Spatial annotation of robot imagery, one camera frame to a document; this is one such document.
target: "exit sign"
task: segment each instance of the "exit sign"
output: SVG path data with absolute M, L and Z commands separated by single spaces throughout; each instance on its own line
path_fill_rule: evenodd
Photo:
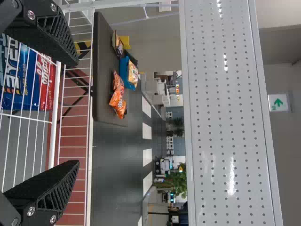
M 268 95 L 270 112 L 288 112 L 289 104 L 287 94 Z

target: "red brick floor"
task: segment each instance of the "red brick floor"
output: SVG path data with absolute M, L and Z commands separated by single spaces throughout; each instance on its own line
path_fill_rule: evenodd
M 79 76 L 87 76 L 82 71 L 79 71 Z M 59 94 L 59 106 L 58 106 L 58 116 L 57 119 L 60 119 L 61 105 L 72 105 L 78 97 L 70 96 L 80 96 L 85 93 L 81 88 L 76 87 L 77 85 L 71 79 L 65 79 L 65 89 L 64 89 L 64 99 L 62 101 L 62 87 L 63 87 L 63 77 L 61 76 L 60 81 L 60 94 Z M 77 105 L 88 105 L 88 96 L 83 97 Z M 63 113 L 67 110 L 67 107 L 63 107 Z M 77 181 L 74 185 L 71 198 L 66 207 L 64 215 L 56 223 L 56 225 L 72 225 L 72 226 L 84 226 L 85 223 L 85 208 L 86 208 L 86 199 L 85 191 L 87 188 L 86 185 L 86 145 L 87 145 L 87 115 L 88 115 L 88 106 L 78 106 L 73 107 L 67 116 L 76 116 L 76 115 L 85 115 L 80 117 L 66 117 L 62 120 L 62 130 L 61 136 L 73 136 L 73 137 L 61 137 L 60 143 L 60 153 L 58 153 L 59 145 L 59 130 L 60 125 L 57 124 L 56 128 L 56 145 L 55 145 L 55 165 L 65 162 L 70 159 L 78 159 L 80 162 L 79 174 L 77 176 Z M 82 126 L 82 127 L 64 127 L 64 126 Z M 48 151 L 49 151 L 49 142 L 50 142 L 50 130 L 48 128 Z

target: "perforated metal panel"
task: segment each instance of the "perforated metal panel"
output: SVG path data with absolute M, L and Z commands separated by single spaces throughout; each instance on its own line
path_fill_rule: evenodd
M 249 2 L 180 6 L 190 222 L 274 226 Z

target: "chip bag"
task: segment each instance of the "chip bag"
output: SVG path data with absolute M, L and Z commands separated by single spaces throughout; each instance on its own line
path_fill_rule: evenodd
M 131 61 L 128 61 L 127 70 L 128 70 L 128 81 L 134 84 L 135 87 L 137 87 L 138 74 L 139 74 L 138 69 Z
M 124 82 L 115 70 L 114 70 L 113 74 L 114 74 L 113 90 L 116 90 L 118 88 L 121 89 L 120 92 L 121 92 L 121 95 L 123 96 L 123 94 L 124 94 Z
M 124 99 L 122 99 L 121 92 L 122 89 L 120 87 L 115 90 L 109 102 L 109 105 L 114 108 L 119 118 L 124 119 L 124 115 L 127 114 L 127 102 Z
M 110 102 L 109 105 L 112 107 L 116 107 L 118 105 L 118 102 L 122 99 L 122 94 L 121 94 L 121 89 L 116 89 Z
M 123 54 L 123 43 L 120 39 L 120 37 L 117 35 L 117 32 L 114 31 L 112 35 L 112 46 L 117 54 L 117 56 L 122 56 Z
M 127 102 L 120 99 L 117 106 L 114 107 L 114 110 L 120 119 L 124 119 L 124 116 L 127 114 Z

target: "gray table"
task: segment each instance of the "gray table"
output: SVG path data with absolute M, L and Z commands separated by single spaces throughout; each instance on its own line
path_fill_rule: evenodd
M 113 70 L 119 73 L 119 59 L 111 44 L 113 30 L 100 12 L 94 15 L 93 35 L 93 106 L 92 115 L 95 121 L 127 127 L 127 116 L 120 119 L 109 105 L 113 94 Z M 129 104 L 128 92 L 125 89 L 124 99 Z

